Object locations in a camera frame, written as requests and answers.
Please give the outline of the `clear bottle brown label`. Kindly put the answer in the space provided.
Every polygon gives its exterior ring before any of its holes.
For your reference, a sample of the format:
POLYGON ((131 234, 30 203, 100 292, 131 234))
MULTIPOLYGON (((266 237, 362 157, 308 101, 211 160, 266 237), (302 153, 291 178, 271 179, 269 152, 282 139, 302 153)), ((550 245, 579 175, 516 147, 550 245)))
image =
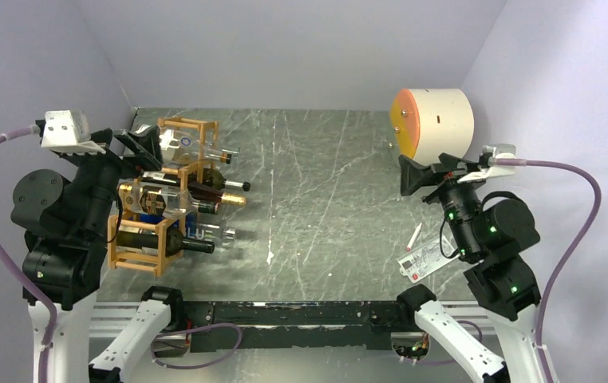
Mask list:
POLYGON ((124 181, 119 184, 118 194, 127 211, 161 216, 168 219, 182 219, 192 213, 216 214, 218 204, 206 207, 193 207, 186 200, 190 197, 186 190, 160 184, 142 184, 124 181))

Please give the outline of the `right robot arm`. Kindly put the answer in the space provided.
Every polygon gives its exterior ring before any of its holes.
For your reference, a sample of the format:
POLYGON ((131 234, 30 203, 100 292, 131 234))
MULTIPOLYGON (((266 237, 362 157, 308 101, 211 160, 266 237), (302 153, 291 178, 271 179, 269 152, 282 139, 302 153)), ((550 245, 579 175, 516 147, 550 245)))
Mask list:
POLYGON ((431 188, 423 198, 438 203, 456 242, 452 253, 469 265, 468 288, 488 316, 501 354, 496 354, 452 318, 423 286, 401 293, 396 310, 405 330, 424 331, 474 382, 552 382, 551 363, 539 344, 536 319, 541 293, 522 252, 540 240, 529 207, 514 193, 477 189, 488 179, 514 173, 510 152, 488 148, 476 161, 443 153, 423 165, 400 156, 401 194, 431 188))

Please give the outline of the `left white base arm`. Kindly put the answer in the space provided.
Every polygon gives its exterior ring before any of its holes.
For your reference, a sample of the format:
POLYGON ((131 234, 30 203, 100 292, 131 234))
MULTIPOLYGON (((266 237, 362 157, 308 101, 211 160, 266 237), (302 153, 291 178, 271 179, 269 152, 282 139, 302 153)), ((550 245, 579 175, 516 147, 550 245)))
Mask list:
POLYGON ((159 334, 187 328, 182 292, 175 288, 152 286, 142 296, 130 322, 89 363, 90 382, 127 382, 159 334))

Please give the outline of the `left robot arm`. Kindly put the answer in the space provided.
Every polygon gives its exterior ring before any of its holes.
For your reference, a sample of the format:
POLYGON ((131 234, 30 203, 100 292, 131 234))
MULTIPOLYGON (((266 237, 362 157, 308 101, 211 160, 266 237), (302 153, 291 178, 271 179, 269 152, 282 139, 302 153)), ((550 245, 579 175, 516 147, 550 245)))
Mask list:
POLYGON ((122 382, 121 353, 88 361, 89 323, 101 284, 118 184, 162 167, 160 130, 36 123, 41 146, 76 167, 72 180, 50 169, 23 176, 13 192, 13 223, 24 230, 23 297, 34 328, 38 382, 122 382))

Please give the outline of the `right white base arm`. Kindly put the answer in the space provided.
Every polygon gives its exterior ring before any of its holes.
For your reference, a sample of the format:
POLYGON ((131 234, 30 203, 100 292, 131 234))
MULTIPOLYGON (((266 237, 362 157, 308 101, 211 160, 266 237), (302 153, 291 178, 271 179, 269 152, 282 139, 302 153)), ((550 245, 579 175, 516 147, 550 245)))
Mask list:
POLYGON ((476 340, 457 322, 423 285, 408 288, 397 296, 408 322, 439 343, 473 382, 509 382, 504 359, 476 340))

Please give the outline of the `dark green wine bottle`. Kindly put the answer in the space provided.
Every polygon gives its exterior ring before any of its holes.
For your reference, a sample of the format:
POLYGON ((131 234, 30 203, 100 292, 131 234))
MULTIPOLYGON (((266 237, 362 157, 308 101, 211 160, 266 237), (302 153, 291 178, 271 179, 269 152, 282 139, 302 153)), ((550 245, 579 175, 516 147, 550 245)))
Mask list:
POLYGON ((165 241, 163 245, 164 255, 167 258, 181 251, 195 251, 205 254, 212 254, 215 251, 215 244, 212 241, 188 238, 176 227, 168 228, 163 236, 155 233, 129 231, 120 231, 116 235, 116 244, 122 247, 157 249, 163 241, 165 241))

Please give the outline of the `clear round bottle white label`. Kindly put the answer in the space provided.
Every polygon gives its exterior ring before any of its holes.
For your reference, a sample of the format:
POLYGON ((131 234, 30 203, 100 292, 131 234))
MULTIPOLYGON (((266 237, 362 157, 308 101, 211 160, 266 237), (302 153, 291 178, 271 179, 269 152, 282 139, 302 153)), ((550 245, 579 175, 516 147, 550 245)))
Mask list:
POLYGON ((159 128, 154 125, 142 124, 132 133, 141 135, 146 132, 159 133, 160 151, 164 164, 192 164, 197 160, 212 160, 229 164, 235 152, 212 147, 209 143, 202 144, 191 133, 181 129, 159 128))

